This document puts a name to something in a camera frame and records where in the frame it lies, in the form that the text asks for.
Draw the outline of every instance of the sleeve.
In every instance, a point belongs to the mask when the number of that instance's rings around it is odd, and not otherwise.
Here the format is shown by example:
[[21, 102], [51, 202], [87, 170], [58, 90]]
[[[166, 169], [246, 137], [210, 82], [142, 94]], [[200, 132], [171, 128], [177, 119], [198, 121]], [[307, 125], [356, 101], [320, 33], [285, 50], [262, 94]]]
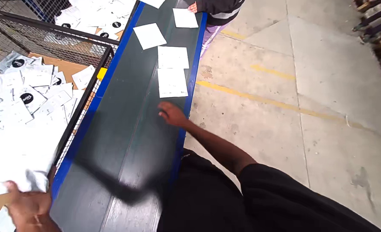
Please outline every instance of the sleeve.
[[262, 164], [246, 166], [239, 182], [248, 214], [260, 228], [314, 231], [378, 231], [347, 207], [324, 197], [288, 174]]
[[197, 0], [196, 6], [198, 12], [218, 14], [232, 10], [238, 0]]

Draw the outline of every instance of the person's arm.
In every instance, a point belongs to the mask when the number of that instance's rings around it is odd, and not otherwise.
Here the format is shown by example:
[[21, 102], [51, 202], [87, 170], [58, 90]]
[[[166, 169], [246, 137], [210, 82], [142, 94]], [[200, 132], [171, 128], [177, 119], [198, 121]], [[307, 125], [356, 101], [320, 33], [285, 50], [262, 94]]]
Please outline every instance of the person's arm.
[[168, 124], [180, 126], [188, 131], [220, 164], [239, 176], [242, 169], [256, 161], [232, 143], [214, 135], [188, 120], [183, 112], [170, 102], [161, 102], [159, 108]]
[[50, 189], [56, 167], [49, 175], [48, 192], [20, 192], [13, 181], [5, 182], [11, 202], [7, 205], [17, 232], [61, 232], [49, 215], [52, 206]]
[[188, 10], [193, 13], [218, 14], [233, 9], [238, 2], [236, 0], [198, 0], [190, 5]]

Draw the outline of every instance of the floor stain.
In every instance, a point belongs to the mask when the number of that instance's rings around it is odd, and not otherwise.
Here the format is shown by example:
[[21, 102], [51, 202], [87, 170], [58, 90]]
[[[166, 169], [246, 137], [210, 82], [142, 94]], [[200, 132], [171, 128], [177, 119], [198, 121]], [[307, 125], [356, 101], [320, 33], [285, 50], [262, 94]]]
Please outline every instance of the floor stain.
[[352, 177], [352, 184], [355, 187], [358, 187], [359, 185], [365, 189], [371, 209], [376, 214], [375, 204], [372, 201], [372, 192], [368, 182], [368, 172], [366, 171], [365, 167], [361, 167], [360, 175], [356, 174], [354, 177]]
[[212, 67], [208, 65], [201, 65], [201, 67], [205, 68], [205, 70], [202, 72], [202, 76], [204, 78], [213, 78]]

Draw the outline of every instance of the pile of envelopes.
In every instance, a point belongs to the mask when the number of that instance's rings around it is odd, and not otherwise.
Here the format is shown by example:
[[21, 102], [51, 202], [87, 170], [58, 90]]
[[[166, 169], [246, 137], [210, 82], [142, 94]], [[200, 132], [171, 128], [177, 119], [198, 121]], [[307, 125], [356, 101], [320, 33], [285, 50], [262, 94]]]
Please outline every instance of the pile of envelopes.
[[55, 17], [56, 25], [119, 40], [135, 0], [69, 0], [71, 7]]
[[0, 194], [3, 182], [21, 191], [46, 191], [55, 150], [95, 68], [72, 75], [78, 90], [58, 66], [42, 57], [12, 51], [0, 62]]

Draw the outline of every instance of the yellow floor line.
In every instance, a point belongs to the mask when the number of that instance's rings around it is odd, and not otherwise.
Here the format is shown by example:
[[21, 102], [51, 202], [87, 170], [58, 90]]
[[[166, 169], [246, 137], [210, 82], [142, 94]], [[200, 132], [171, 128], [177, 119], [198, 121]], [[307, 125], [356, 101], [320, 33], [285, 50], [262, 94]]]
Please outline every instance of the yellow floor line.
[[[340, 123], [343, 123], [343, 124], [347, 124], [347, 120], [344, 117], [342, 118], [342, 117], [336, 117], [336, 116], [333, 116], [333, 115], [329, 115], [329, 114], [326, 114], [326, 113], [318, 113], [316, 111], [309, 110], [309, 109], [304, 109], [304, 108], [299, 108], [299, 107], [291, 105], [291, 104], [286, 104], [286, 103], [278, 102], [278, 101], [271, 100], [271, 99], [268, 99], [268, 98], [263, 98], [263, 97], [260, 97], [260, 96], [257, 96], [257, 95], [252, 95], [252, 94], [248, 94], [248, 93], [239, 92], [239, 91], [230, 89], [228, 87], [223, 87], [223, 86], [220, 86], [220, 85], [215, 85], [215, 84], [209, 83], [207, 81], [197, 81], [196, 84], [204, 86], [204, 87], [208, 87], [208, 88], [211, 88], [211, 89], [214, 89], [214, 90], [226, 92], [226, 93], [229, 93], [229, 94], [232, 94], [232, 95], [236, 95], [236, 96], [239, 96], [239, 97], [242, 97], [242, 98], [248, 98], [248, 99], [251, 99], [251, 100], [254, 100], [254, 101], [257, 101], [257, 102], [262, 102], [262, 103], [265, 103], [265, 104], [274, 105], [276, 107], [293, 110], [293, 111], [298, 112], [298, 113], [303, 113], [303, 114], [311, 115], [311, 116], [314, 116], [314, 117], [317, 117], [317, 118], [320, 118], [320, 119], [327, 119], [327, 120], [332, 120], [332, 121], [337, 121], [337, 122], [340, 122]], [[358, 124], [358, 123], [355, 123], [355, 122], [348, 121], [348, 124], [351, 127], [355, 127], [355, 128], [359, 128], [359, 129], [362, 129], [362, 128], [365, 129], [361, 124]]]
[[293, 76], [293, 75], [286, 74], [286, 73], [283, 73], [283, 72], [279, 72], [279, 71], [276, 71], [276, 70], [273, 70], [273, 69], [267, 69], [267, 68], [259, 66], [257, 64], [251, 65], [250, 67], [255, 69], [256, 71], [262, 71], [262, 72], [270, 73], [270, 74], [276, 75], [278, 77], [281, 77], [281, 78], [284, 78], [284, 79], [287, 79], [287, 80], [294, 81], [296, 79], [296, 77]]
[[246, 36], [238, 34], [238, 33], [235, 33], [235, 32], [231, 32], [231, 31], [228, 31], [228, 30], [222, 30], [220, 33], [222, 33], [224, 35], [231, 36], [231, 37], [239, 39], [239, 40], [246, 39]]

